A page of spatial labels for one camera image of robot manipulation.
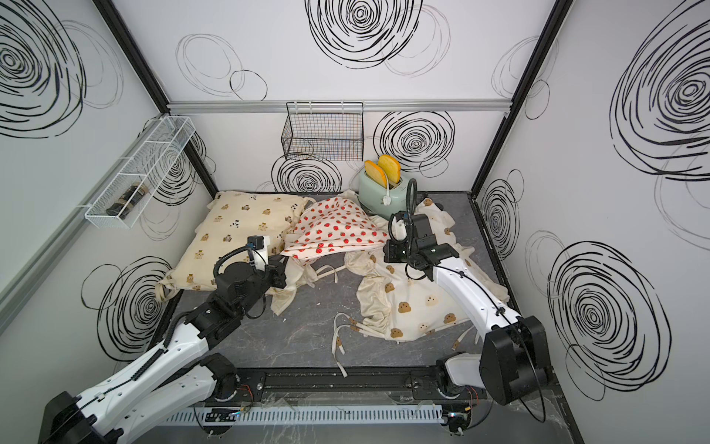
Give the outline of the cream bear pillow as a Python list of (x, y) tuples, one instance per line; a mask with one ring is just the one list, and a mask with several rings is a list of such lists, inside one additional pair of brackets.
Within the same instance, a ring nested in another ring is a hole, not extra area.
[(177, 267), (155, 285), (155, 299), (166, 302), (180, 290), (212, 292), (217, 260), (244, 246), (251, 236), (267, 237), (267, 254), (278, 255), (309, 203), (311, 198), (294, 194), (220, 192), (209, 203), (209, 213)]

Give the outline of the strawberry print pillow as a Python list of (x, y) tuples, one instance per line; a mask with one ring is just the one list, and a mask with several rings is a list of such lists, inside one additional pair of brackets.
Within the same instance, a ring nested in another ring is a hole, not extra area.
[(352, 192), (312, 203), (286, 236), (281, 252), (287, 259), (286, 287), (268, 291), (272, 297), (271, 310), (277, 316), (282, 315), (299, 288), (314, 288), (318, 280), (335, 278), (345, 268), (323, 264), (324, 257), (371, 252), (383, 247), (389, 239), (382, 220), (368, 216)]

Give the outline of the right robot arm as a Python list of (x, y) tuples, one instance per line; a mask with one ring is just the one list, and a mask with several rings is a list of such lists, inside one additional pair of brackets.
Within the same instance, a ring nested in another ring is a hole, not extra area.
[(388, 220), (388, 235), (385, 260), (417, 270), (436, 283), (483, 338), (480, 353), (458, 353), (439, 365), (446, 387), (483, 388), (496, 403), (506, 405), (540, 393), (552, 381), (542, 323), (534, 316), (522, 316), (493, 296), (453, 246), (438, 242), (427, 216), (393, 214)]

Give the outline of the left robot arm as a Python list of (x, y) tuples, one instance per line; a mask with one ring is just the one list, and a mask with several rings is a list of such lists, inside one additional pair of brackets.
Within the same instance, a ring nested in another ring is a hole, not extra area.
[(287, 257), (263, 266), (238, 262), (216, 277), (217, 288), (173, 318), (164, 340), (131, 364), (72, 396), (46, 405), (41, 443), (130, 443), (182, 409), (242, 389), (236, 367), (214, 348), (234, 332), (271, 288), (286, 286)]

